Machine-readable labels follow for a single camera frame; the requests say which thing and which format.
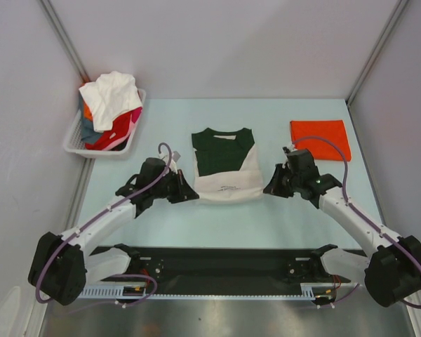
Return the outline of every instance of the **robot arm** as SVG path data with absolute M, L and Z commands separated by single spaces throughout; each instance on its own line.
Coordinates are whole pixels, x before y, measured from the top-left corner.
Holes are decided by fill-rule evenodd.
M 289 198 L 296 192 L 337 221 L 360 245 L 366 256 L 359 256 L 327 245 L 316 251 L 320 266 L 330 275 L 340 275 L 366 286 L 370 295 L 388 307 L 421 289 L 421 274 L 407 257 L 383 236 L 388 234 L 421 264 L 421 243 L 409 236 L 401 237 L 381 223 L 375 231 L 345 201 L 342 184 L 330 174 L 320 175 L 308 150 L 290 152 L 285 164 L 277 164 L 264 193 Z
M 154 182 L 166 169 L 163 160 L 148 158 L 143 163 L 140 173 L 132 176 L 116 191 L 115 198 L 107 207 L 108 212 L 98 218 L 92 226 L 83 230 L 77 226 L 61 235 L 48 232 L 41 237 L 28 276 L 30 284 L 37 286 L 42 270 L 62 245 L 64 245 L 62 250 L 47 269 L 40 286 L 45 294 L 62 305 L 73 302 L 86 284 L 124 273 L 135 257 L 134 254 L 138 254 L 137 251 L 124 245 L 116 245 L 104 253 L 93 256 L 91 254 L 104 238 L 137 218 L 152 206 L 155 199 L 167 199 L 170 203 L 176 204 L 199 198 L 187 184 L 182 171 L 175 169 L 174 162 L 173 168 L 151 188 L 134 195 Z M 66 244 L 66 241 L 75 234 L 76 236 Z

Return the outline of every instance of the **white laundry basket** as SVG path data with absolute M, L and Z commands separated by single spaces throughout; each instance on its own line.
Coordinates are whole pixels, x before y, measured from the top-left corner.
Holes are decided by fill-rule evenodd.
M 140 100 L 142 101 L 142 106 L 145 103 L 145 98 L 147 93 L 145 90 L 138 89 Z M 130 148 L 133 144 L 134 133 L 138 128 L 138 123 L 142 115 L 135 123 L 134 129 L 129 135 L 128 142 L 126 143 L 125 148 L 120 151 L 97 151 L 97 150 L 87 150 L 84 146 L 84 143 L 81 141 L 81 111 L 78 110 L 75 119 L 72 125 L 67 132 L 67 135 L 64 139 L 64 150 L 71 153 L 79 154 L 85 158 L 108 158 L 108 159 L 127 159 L 130 155 Z

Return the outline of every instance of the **clothing pile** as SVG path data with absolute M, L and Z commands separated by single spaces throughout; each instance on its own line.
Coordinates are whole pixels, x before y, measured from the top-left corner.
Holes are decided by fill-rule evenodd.
M 81 140 L 87 150 L 125 148 L 142 113 L 134 76 L 111 72 L 79 89 Z

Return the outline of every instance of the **metal floor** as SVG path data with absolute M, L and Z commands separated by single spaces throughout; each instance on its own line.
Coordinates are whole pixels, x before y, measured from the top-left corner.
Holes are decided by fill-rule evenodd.
M 415 334 L 401 304 L 382 308 L 358 290 L 335 309 L 279 300 L 149 300 L 134 308 L 92 303 L 48 308 L 40 337 L 405 336 Z

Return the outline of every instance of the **folded orange towel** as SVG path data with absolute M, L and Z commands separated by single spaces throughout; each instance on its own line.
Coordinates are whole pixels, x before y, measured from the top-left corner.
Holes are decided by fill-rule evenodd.
M 290 132 L 292 141 L 306 136 L 325 138 L 342 150 L 347 161 L 351 160 L 351 149 L 343 121 L 291 121 Z M 336 149 L 321 140 L 303 140 L 295 147 L 299 150 L 308 149 L 315 159 L 342 160 Z

